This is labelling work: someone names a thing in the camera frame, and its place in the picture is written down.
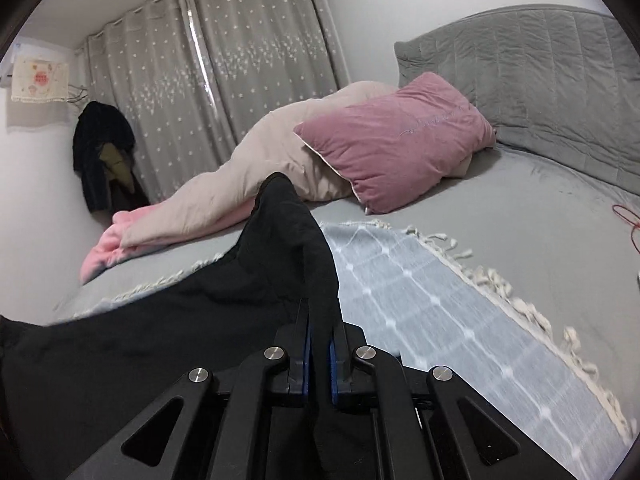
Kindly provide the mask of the black garment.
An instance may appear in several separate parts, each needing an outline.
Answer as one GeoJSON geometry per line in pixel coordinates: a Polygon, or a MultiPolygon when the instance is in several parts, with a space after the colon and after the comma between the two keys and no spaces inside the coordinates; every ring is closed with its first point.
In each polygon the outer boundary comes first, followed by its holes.
{"type": "Polygon", "coordinates": [[[337,294],[318,223],[273,174],[235,245],[177,284],[75,321],[3,320],[2,477],[67,477],[178,377],[239,365],[299,312],[325,385],[337,294]]]}

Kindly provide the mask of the dark clothes hanging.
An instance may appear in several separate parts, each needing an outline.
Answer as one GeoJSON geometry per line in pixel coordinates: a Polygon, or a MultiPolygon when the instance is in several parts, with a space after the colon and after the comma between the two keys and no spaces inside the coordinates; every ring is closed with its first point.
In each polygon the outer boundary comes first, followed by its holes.
{"type": "Polygon", "coordinates": [[[149,206],[134,174],[136,138],[118,108],[90,101],[79,115],[72,152],[73,170],[92,214],[149,206]]]}

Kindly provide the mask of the grey checked fringed blanket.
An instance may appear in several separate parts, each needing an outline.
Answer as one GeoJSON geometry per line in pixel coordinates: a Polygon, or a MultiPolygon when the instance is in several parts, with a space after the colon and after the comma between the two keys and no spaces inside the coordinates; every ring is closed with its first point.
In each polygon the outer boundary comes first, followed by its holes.
{"type": "Polygon", "coordinates": [[[324,224],[343,318],[418,370],[452,368],[579,479],[614,474],[637,435],[567,328],[514,295],[496,271],[469,269],[444,234],[379,221],[324,224]]]}

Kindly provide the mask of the grey bed sheet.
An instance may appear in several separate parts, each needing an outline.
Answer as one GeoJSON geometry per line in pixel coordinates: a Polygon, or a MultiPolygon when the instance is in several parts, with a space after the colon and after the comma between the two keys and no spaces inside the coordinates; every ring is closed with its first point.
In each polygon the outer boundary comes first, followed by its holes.
{"type": "MultiPolygon", "coordinates": [[[[496,271],[515,296],[548,318],[554,340],[574,328],[580,356],[599,364],[603,379],[629,384],[639,374],[639,258],[612,214],[618,196],[617,188],[550,160],[488,150],[472,162],[469,177],[439,185],[380,222],[446,235],[467,268],[496,271]]],[[[307,208],[321,232],[327,223],[373,222],[353,200],[307,208]]],[[[64,301],[52,325],[177,284],[228,252],[249,218],[227,234],[115,266],[64,301]]]]}

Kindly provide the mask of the beige pink duvet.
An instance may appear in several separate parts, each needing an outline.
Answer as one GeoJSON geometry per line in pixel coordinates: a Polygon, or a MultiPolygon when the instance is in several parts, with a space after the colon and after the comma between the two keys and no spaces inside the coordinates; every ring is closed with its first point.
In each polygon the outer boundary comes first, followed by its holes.
{"type": "Polygon", "coordinates": [[[307,119],[395,91],[390,84],[357,81],[324,98],[272,110],[248,130],[217,170],[198,174],[159,204],[114,214],[112,225],[80,267],[81,283],[128,259],[241,222],[250,215],[262,182],[274,172],[285,174],[306,202],[352,195],[350,184],[307,148],[294,128],[307,119]]]}

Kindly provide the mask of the pink pillow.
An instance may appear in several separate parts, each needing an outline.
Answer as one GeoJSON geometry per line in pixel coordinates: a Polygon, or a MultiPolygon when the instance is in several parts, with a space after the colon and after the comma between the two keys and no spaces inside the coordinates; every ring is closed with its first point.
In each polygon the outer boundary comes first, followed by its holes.
{"type": "Polygon", "coordinates": [[[496,142],[488,120],[435,73],[387,96],[308,119],[294,132],[349,182],[369,214],[414,202],[496,142]]]}

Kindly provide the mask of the grey patterned curtain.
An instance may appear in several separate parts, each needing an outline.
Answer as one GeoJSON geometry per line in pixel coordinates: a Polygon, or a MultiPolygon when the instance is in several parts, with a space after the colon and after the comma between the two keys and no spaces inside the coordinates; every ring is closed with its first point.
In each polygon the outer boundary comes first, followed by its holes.
{"type": "Polygon", "coordinates": [[[265,114],[349,82],[326,0],[151,0],[84,51],[90,96],[130,123],[154,203],[218,169],[265,114]]]}

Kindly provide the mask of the grey quilted headboard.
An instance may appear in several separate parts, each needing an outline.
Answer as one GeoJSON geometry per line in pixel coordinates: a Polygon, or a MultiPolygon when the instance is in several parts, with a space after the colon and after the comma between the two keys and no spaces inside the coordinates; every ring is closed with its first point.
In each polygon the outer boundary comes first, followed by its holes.
{"type": "Polygon", "coordinates": [[[612,16],[530,4],[394,45],[399,83],[442,76],[500,143],[639,191],[639,55],[612,16]]]}

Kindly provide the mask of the cloth covered air conditioner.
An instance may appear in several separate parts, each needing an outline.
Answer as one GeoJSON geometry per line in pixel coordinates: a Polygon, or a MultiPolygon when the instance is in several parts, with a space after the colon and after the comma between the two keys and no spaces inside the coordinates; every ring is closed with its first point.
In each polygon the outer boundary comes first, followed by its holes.
{"type": "Polygon", "coordinates": [[[58,49],[18,42],[1,61],[1,87],[14,102],[47,104],[70,98],[70,62],[58,49]]]}

